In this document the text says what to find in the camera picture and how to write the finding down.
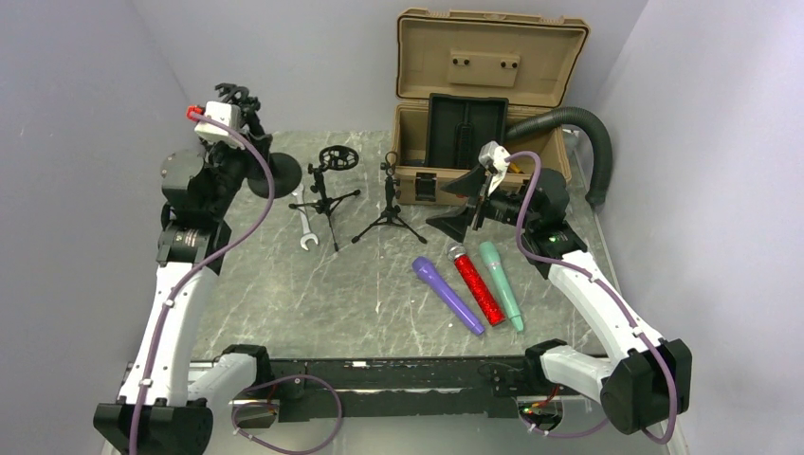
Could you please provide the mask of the black round base stand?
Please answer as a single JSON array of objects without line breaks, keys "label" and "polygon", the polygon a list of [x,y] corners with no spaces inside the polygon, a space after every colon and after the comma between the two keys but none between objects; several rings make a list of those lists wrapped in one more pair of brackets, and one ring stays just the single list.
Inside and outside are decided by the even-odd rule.
[{"label": "black round base stand", "polygon": [[247,127],[247,139],[256,148],[268,165],[274,182],[274,190],[268,187],[268,179],[263,167],[253,158],[247,174],[247,184],[257,196],[267,199],[286,197],[302,182],[302,168],[296,158],[285,153],[272,153],[273,135],[262,126],[258,112],[261,109],[259,98],[250,94],[247,87],[230,82],[214,86],[221,102],[238,106],[241,112],[240,126]]}]

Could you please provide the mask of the black shock mount tripod stand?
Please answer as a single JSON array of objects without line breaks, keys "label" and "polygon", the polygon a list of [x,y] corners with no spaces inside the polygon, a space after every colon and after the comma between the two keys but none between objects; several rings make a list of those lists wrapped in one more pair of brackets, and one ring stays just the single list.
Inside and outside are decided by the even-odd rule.
[{"label": "black shock mount tripod stand", "polygon": [[344,199],[359,196],[361,190],[354,190],[342,196],[331,197],[327,194],[324,174],[329,171],[343,172],[351,170],[358,162],[359,154],[355,149],[346,145],[332,145],[320,150],[318,166],[309,164],[307,167],[307,172],[313,176],[314,180],[314,184],[309,187],[309,190],[317,194],[320,199],[315,202],[305,202],[306,208],[313,209],[316,214],[326,216],[336,252],[339,251],[339,247],[332,222],[333,212]]}]

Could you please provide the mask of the red glitter microphone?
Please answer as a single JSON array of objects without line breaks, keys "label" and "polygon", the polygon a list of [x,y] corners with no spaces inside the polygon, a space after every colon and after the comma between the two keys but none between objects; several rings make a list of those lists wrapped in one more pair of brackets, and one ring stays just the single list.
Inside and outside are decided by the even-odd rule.
[{"label": "red glitter microphone", "polygon": [[455,265],[470,294],[477,302],[486,321],[497,326],[505,321],[505,313],[495,300],[462,244],[453,243],[447,247],[447,256]]}]

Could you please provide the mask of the small black tripod stand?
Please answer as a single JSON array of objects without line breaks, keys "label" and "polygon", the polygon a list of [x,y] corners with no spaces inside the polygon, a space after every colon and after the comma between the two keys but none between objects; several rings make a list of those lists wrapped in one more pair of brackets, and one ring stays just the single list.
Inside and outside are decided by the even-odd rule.
[{"label": "small black tripod stand", "polygon": [[404,228],[414,235],[414,237],[422,244],[427,244],[428,240],[420,235],[413,227],[406,223],[400,217],[400,206],[396,203],[400,195],[400,190],[396,187],[400,184],[400,180],[395,177],[396,165],[399,163],[400,158],[398,152],[390,151],[385,154],[384,161],[380,164],[380,169],[385,173],[384,193],[385,193],[385,207],[380,212],[379,216],[366,228],[359,232],[351,239],[352,244],[356,244],[369,230],[381,226]]}]

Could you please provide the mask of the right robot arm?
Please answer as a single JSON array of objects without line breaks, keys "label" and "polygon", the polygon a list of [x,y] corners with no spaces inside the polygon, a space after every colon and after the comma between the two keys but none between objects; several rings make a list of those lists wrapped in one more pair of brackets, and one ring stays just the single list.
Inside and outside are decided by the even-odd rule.
[{"label": "right robot arm", "polygon": [[519,191],[494,190],[492,179],[477,166],[448,182],[444,192],[465,203],[428,224],[458,242],[486,220],[515,227],[527,261],[571,302],[606,353],[585,355],[559,339],[538,343],[524,354],[526,388],[545,393],[564,386],[598,403],[621,433],[641,431],[656,444],[669,443],[689,407],[690,349],[638,317],[600,271],[566,220],[570,196],[561,173],[541,171]]}]

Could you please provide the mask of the purple microphone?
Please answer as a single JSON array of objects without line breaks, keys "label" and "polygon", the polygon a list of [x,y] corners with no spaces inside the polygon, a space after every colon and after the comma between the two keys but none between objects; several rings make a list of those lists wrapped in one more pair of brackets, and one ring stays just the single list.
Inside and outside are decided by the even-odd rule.
[{"label": "purple microphone", "polygon": [[484,333],[484,326],[478,317],[445,281],[430,259],[417,257],[411,268],[417,278],[430,287],[473,335],[481,336]]}]

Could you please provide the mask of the teal microphone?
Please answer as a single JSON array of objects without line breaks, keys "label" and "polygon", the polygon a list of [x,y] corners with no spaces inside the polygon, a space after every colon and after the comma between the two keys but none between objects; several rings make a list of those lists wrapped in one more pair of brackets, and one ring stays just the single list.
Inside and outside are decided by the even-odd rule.
[{"label": "teal microphone", "polygon": [[521,310],[511,288],[511,284],[503,269],[500,252],[494,246],[494,244],[489,241],[480,243],[479,251],[482,261],[488,269],[495,288],[498,291],[498,297],[500,303],[502,304],[503,311],[513,325],[514,329],[518,333],[521,333],[524,330],[524,322],[521,316]]}]

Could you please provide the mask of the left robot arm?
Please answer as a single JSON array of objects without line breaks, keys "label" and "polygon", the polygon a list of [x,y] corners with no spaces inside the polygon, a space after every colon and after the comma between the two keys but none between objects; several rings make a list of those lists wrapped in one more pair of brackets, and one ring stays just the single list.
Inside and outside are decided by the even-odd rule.
[{"label": "left robot arm", "polygon": [[267,350],[232,345],[191,379],[198,325],[235,240],[225,216],[243,186],[271,198],[281,193],[269,134],[245,148],[219,141],[169,155],[161,166],[165,199],[157,242],[153,307],[137,357],[116,399],[96,407],[93,425],[121,454],[201,454],[215,416],[241,392],[265,395],[273,372]]}]

